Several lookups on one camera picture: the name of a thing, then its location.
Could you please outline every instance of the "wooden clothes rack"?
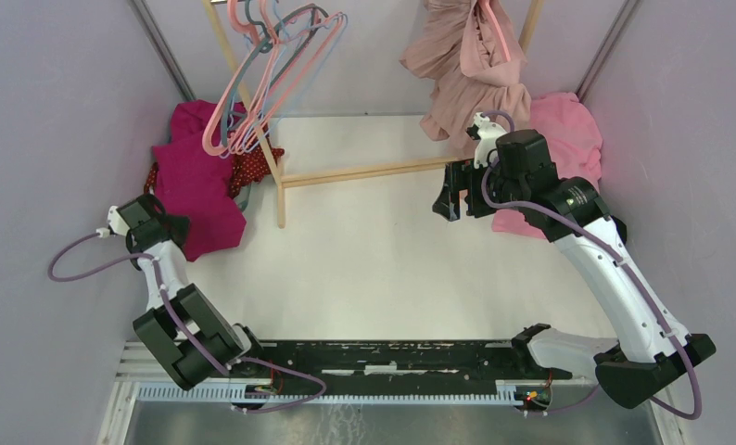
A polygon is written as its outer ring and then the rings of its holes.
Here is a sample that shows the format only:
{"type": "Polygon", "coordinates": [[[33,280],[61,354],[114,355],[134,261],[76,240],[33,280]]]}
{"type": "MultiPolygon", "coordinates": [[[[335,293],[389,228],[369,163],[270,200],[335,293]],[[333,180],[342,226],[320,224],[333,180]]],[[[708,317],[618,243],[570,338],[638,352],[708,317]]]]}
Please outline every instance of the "wooden clothes rack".
{"type": "MultiPolygon", "coordinates": [[[[226,0],[201,0],[204,9],[207,11],[209,24],[215,32],[218,39],[218,45],[223,51],[226,63],[232,73],[239,69],[239,62],[232,45],[226,38],[226,32],[221,25],[221,18],[216,5],[226,3],[226,0]]],[[[518,43],[521,49],[526,52],[531,41],[532,34],[537,26],[539,13],[542,9],[544,0],[532,0],[527,11],[527,18],[524,20],[524,28],[521,30],[521,36],[518,43]]],[[[250,104],[251,94],[245,85],[241,82],[237,86],[237,92],[244,104],[250,104]]],[[[458,160],[456,157],[438,157],[426,159],[413,159],[403,162],[389,162],[385,164],[374,164],[365,167],[349,167],[345,169],[329,170],[323,172],[301,173],[301,174],[285,174],[283,162],[275,162],[273,153],[270,151],[270,142],[264,133],[257,132],[259,137],[259,145],[264,158],[267,159],[267,165],[270,167],[270,173],[278,189],[278,227],[286,227],[286,189],[292,187],[302,187],[305,185],[335,183],[340,181],[350,181],[353,179],[375,178],[378,176],[387,176],[390,174],[423,172],[427,170],[436,170],[444,168],[448,162],[458,160]]]]}

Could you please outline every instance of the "white vent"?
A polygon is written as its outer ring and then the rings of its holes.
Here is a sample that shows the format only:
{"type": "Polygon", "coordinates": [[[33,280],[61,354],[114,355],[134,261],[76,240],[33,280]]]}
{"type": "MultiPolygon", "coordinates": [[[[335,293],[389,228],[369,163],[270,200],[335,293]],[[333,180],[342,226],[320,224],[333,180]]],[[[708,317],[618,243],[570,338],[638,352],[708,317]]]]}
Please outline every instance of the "white vent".
{"type": "MultiPolygon", "coordinates": [[[[468,395],[408,395],[408,396],[322,396],[309,401],[315,404],[365,404],[365,405],[520,405],[514,400],[515,386],[497,385],[496,394],[468,395]]],[[[246,396],[245,384],[200,383],[189,391],[179,389],[173,383],[143,383],[139,389],[139,401],[196,401],[221,403],[255,403],[264,398],[246,396]]],[[[302,399],[303,396],[271,396],[267,403],[284,403],[302,399]]]]}

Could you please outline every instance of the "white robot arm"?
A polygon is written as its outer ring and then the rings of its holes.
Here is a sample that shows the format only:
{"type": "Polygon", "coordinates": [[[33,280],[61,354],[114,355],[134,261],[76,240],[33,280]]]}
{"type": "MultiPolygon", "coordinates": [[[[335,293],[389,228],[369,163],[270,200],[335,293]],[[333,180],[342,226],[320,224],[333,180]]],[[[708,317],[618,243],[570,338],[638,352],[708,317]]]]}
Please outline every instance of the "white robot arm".
{"type": "Polygon", "coordinates": [[[538,324],[515,338],[514,348],[540,367],[597,379],[614,401],[627,408],[683,375],[684,360],[696,365],[713,355],[715,345],[709,336],[691,334],[651,290],[595,188],[583,178],[559,179],[545,138],[536,131],[496,133],[493,129],[482,113],[475,115],[475,125],[467,133],[474,138],[489,134],[490,139],[480,140],[474,159],[447,166],[433,211],[449,221],[459,219],[463,190],[468,191],[469,216],[489,216],[500,208],[520,210],[573,263],[616,332],[616,338],[590,338],[538,324]],[[493,152],[497,156],[490,159],[493,152]],[[563,217],[568,225],[557,221],[563,217]],[[649,299],[632,281],[628,268],[649,299]],[[670,330],[663,328],[652,304],[670,330]],[[679,354],[672,337],[683,345],[687,359],[679,354]]]}

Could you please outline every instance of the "pink towel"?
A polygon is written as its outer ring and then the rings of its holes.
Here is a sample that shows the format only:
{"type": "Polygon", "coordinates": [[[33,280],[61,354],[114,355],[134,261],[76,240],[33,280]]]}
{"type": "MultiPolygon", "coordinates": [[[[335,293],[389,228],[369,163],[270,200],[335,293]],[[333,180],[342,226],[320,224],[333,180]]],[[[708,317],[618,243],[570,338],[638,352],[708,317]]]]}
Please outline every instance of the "pink towel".
{"type": "Polygon", "coordinates": [[[189,261],[239,246],[246,226],[242,212],[227,196],[232,160],[201,149],[204,127],[214,111],[215,104],[203,100],[178,105],[171,115],[171,142],[152,147],[158,161],[155,195],[168,213],[191,219],[183,248],[189,261]]]}
{"type": "Polygon", "coordinates": [[[515,40],[513,24],[498,0],[490,7],[510,50],[504,59],[476,0],[424,0],[428,17],[423,36],[403,52],[400,63],[420,78],[434,79],[433,105],[420,126],[435,141],[470,158],[476,142],[464,132],[478,111],[501,109],[527,128],[531,97],[520,82],[527,59],[515,40]]]}
{"type": "MultiPolygon", "coordinates": [[[[600,179],[603,137],[586,107],[572,93],[551,93],[532,101],[531,127],[545,136],[560,178],[580,176],[595,188],[600,179]]],[[[497,210],[494,232],[545,238],[515,210],[497,210]]]]}

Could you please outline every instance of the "wooden pole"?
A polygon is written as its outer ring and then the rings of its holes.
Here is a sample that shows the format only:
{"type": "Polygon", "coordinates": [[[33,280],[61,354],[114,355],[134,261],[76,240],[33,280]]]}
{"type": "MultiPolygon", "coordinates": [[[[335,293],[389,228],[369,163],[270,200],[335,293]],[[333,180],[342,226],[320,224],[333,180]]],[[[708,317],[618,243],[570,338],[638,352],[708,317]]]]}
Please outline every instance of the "wooden pole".
{"type": "Polygon", "coordinates": [[[456,160],[458,158],[451,157],[415,159],[372,165],[369,167],[349,167],[346,169],[331,170],[329,172],[288,174],[284,176],[284,186],[286,188],[292,188],[302,187],[304,185],[351,181],[354,179],[376,178],[390,174],[424,172],[426,170],[444,168],[445,164],[456,160]]]}
{"type": "Polygon", "coordinates": [[[544,0],[532,0],[531,5],[529,5],[527,19],[524,20],[524,28],[521,29],[521,37],[518,39],[518,44],[521,45],[524,53],[528,50],[532,34],[535,33],[535,28],[538,26],[539,13],[542,10],[543,3],[545,3],[544,0]]]}

